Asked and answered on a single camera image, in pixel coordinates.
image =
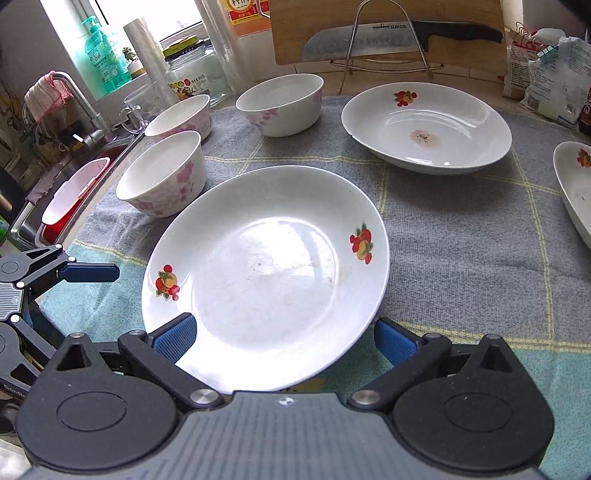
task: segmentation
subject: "window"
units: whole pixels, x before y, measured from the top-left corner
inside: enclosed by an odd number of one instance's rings
[[[138,17],[144,17],[157,40],[201,22],[194,0],[80,0],[88,2],[103,23],[123,27]]]

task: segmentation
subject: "red fruit decal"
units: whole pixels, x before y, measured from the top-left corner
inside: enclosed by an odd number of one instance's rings
[[[155,283],[157,297],[164,297],[165,300],[172,297],[174,301],[178,300],[177,293],[181,288],[177,285],[177,276],[173,273],[172,266],[165,265],[158,272],[158,278]]]
[[[579,152],[579,157],[577,158],[577,161],[581,164],[582,167],[585,167],[585,168],[591,167],[591,155],[589,155],[582,148]]]
[[[395,93],[394,96],[396,97],[398,106],[408,106],[409,103],[414,102],[417,94],[416,92],[411,92],[410,90],[407,90],[406,92],[401,90],[398,93]]]
[[[355,231],[355,235],[349,237],[349,242],[353,244],[351,250],[354,254],[357,254],[357,258],[364,260],[365,264],[369,265],[372,259],[370,252],[374,248],[374,244],[371,242],[371,232],[365,222],[361,224],[361,228]]]

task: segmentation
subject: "blue gripper pad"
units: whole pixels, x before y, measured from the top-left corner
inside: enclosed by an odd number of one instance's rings
[[[197,338],[197,322],[190,313],[183,314],[178,323],[168,330],[152,333],[154,341],[152,348],[161,355],[164,355],[171,362],[176,363],[195,343]]]
[[[416,335],[411,332],[408,333],[418,339]],[[383,356],[386,357],[393,366],[404,362],[407,358],[417,353],[418,350],[415,339],[405,336],[382,319],[379,319],[375,324],[374,342],[378,350],[382,352]]]

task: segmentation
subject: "stainless steel sink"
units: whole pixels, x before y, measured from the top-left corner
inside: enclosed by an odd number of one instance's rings
[[[21,210],[19,217],[14,222],[10,231],[9,240],[14,245],[16,245],[17,248],[24,251],[31,248],[43,247],[46,243],[40,238],[42,227],[41,218],[43,217],[43,212],[53,199],[56,191],[83,165],[86,165],[88,162],[96,158],[109,157],[111,159],[111,164],[107,172],[105,172],[100,180],[93,186],[91,191],[86,196],[85,201],[80,205],[78,211],[68,221],[67,225],[62,230],[62,233],[56,240],[56,243],[63,242],[63,239],[66,237],[78,219],[80,212],[88,205],[89,201],[102,186],[102,184],[104,184],[111,172],[117,168],[117,166],[131,151],[131,149],[139,142],[139,140],[141,140],[141,138],[143,138],[143,135],[135,137],[125,131],[123,132],[124,134],[122,134],[120,137],[116,137],[113,141],[107,143],[98,150],[90,151],[75,157],[68,156],[60,162],[62,169],[55,178],[53,186],[49,192],[40,198],[36,204],[27,202]]]

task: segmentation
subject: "gray tablecloth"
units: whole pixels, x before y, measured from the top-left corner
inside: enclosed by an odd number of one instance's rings
[[[422,335],[456,342],[502,334],[536,380],[556,416],[543,463],[556,479],[591,472],[591,252],[564,209],[552,154],[562,127],[502,113],[514,144],[502,161],[474,175],[435,177],[391,166],[355,142],[340,113],[348,98],[326,98],[310,129],[263,138],[233,108],[214,113],[204,142],[206,188],[255,168],[305,164],[358,185],[388,231],[391,278],[379,314]],[[115,197],[97,205],[70,247],[79,261],[114,261],[114,284],[59,284],[41,305],[63,332],[115,340],[143,327],[145,265],[172,221],[151,219]],[[371,329],[327,371],[299,388],[347,395],[384,372]]]

